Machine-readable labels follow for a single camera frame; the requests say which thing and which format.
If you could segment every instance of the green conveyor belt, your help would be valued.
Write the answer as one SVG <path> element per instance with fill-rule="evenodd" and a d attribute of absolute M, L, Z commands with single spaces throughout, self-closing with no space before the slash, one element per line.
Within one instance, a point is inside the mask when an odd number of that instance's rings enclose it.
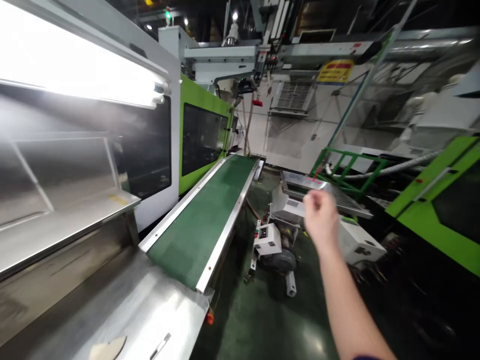
<path fill-rule="evenodd" d="M 198 192 L 147 255 L 171 277 L 194 290 L 255 164 L 227 160 Z"/>

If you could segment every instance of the sign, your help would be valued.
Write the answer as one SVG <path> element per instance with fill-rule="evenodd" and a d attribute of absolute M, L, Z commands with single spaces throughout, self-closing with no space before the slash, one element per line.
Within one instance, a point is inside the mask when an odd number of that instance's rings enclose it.
<path fill-rule="evenodd" d="M 327 62 L 321 68 L 316 83 L 322 85 L 345 85 L 354 65 L 353 60 L 333 60 Z"/>

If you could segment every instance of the green metal railing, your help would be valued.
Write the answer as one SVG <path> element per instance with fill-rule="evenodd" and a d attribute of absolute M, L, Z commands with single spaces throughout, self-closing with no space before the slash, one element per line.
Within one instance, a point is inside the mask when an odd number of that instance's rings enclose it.
<path fill-rule="evenodd" d="M 336 163 L 335 167 L 332 169 L 332 171 L 331 171 L 332 175 L 328 175 L 326 173 L 320 174 L 320 172 L 322 171 L 320 166 L 328 158 L 329 153 L 341 154 L 340 159 Z M 346 157 L 350 157 L 350 161 L 345 166 L 345 168 L 343 169 L 340 176 L 334 176 L 334 175 L 337 174 L 337 171 L 339 170 L 341 164 L 343 163 L 343 161 Z M 378 165 L 376 166 L 373 173 L 368 178 L 366 178 L 366 181 L 362 185 L 362 187 L 361 188 L 356 188 L 355 186 L 349 184 L 346 181 L 346 180 L 348 180 L 346 177 L 349 175 L 350 170 L 352 169 L 353 165 L 355 164 L 355 162 L 359 158 L 372 160 L 372 161 L 378 163 Z M 364 154 L 357 154 L 357 153 L 350 152 L 350 151 L 337 150 L 337 149 L 334 149 L 334 148 L 331 148 L 331 147 L 325 147 L 321 151 L 320 156 L 318 157 L 315 165 L 311 169 L 311 172 L 310 172 L 309 176 L 313 180 L 319 179 L 319 180 L 327 181 L 329 183 L 335 182 L 335 183 L 338 184 L 338 186 L 340 187 L 340 189 L 342 191 L 344 191 L 346 193 L 349 193 L 349 194 L 352 194 L 358 199 L 365 193 L 365 191 L 368 189 L 370 184 L 375 180 L 375 178 L 378 176 L 380 171 L 382 171 L 382 169 L 385 168 L 385 166 L 387 164 L 388 164 L 388 160 L 383 159 L 383 158 L 368 156 L 368 155 L 364 155 Z"/>

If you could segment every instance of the ceiling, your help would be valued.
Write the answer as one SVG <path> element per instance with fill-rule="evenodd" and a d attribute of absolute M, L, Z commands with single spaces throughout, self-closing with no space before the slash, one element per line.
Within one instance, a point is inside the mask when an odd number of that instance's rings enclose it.
<path fill-rule="evenodd" d="M 158 28 L 167 25 L 165 18 L 167 7 L 170 8 L 173 25 L 186 28 L 198 42 L 221 41 L 223 37 L 226 0 L 107 1 L 154 38 L 157 37 Z M 351 30 L 352 34 L 385 32 L 400 21 L 409 3 L 409 0 L 292 0 L 294 14 L 291 28 L 295 35 L 302 30 L 319 29 L 336 29 L 336 35 L 343 35 L 348 32 L 358 12 Z M 475 11 L 475 3 L 471 0 L 418 0 L 404 30 L 480 25 L 480 16 Z M 231 1 L 227 32 L 235 11 L 238 13 L 240 38 L 243 40 L 261 38 L 261 33 L 255 30 L 249 0 Z"/>

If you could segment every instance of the light fixture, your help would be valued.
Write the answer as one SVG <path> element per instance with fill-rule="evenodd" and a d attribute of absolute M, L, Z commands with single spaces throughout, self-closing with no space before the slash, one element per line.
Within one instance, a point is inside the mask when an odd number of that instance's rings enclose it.
<path fill-rule="evenodd" d="M 0 82 L 144 107 L 160 76 L 8 2 L 0 1 Z"/>

